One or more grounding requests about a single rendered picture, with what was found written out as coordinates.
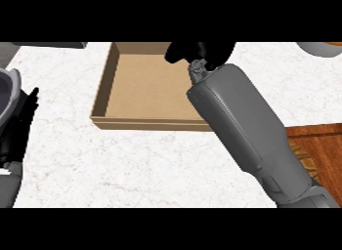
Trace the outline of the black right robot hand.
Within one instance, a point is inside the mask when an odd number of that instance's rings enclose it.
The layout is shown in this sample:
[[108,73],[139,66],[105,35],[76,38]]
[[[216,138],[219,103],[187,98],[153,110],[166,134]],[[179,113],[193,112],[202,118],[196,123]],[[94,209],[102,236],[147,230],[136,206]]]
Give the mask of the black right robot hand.
[[165,60],[176,63],[179,60],[187,60],[191,63],[194,60],[206,60],[205,68],[213,71],[222,66],[233,54],[237,43],[233,41],[172,42],[165,55]]

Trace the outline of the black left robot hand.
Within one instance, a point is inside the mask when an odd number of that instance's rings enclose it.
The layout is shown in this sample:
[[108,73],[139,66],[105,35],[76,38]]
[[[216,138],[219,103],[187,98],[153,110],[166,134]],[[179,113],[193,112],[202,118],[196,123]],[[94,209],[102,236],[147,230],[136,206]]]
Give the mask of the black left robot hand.
[[3,130],[0,137],[0,168],[5,167],[6,163],[14,161],[22,162],[25,159],[30,125],[39,107],[37,94],[39,88],[34,88],[28,95],[21,113],[11,118]]

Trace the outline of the cardboard box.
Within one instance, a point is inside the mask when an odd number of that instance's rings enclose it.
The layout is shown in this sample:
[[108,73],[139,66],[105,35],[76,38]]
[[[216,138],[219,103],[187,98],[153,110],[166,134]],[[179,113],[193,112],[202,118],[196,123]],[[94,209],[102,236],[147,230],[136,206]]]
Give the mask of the cardboard box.
[[188,62],[165,60],[169,42],[113,42],[92,107],[102,130],[212,129],[188,100]]

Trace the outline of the brown wooden cutting board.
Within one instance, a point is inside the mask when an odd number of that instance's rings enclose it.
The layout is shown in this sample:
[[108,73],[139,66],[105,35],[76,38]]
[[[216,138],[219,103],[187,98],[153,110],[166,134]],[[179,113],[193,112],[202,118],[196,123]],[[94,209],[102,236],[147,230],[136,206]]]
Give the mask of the brown wooden cutting board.
[[320,183],[342,206],[342,123],[287,127],[290,141],[314,161]]

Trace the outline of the grey bowl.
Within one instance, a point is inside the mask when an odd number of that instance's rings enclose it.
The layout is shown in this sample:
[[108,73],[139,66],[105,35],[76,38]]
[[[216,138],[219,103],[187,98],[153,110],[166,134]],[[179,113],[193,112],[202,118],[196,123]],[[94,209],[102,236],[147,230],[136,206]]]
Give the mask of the grey bowl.
[[342,54],[342,42],[299,42],[299,47],[314,56],[335,58]]

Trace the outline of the dark grey flat object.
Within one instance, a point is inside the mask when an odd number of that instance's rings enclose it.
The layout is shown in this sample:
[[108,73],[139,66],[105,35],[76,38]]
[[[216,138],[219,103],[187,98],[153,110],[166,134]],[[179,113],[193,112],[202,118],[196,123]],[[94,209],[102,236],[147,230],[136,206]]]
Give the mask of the dark grey flat object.
[[83,49],[88,42],[12,42],[17,46]]

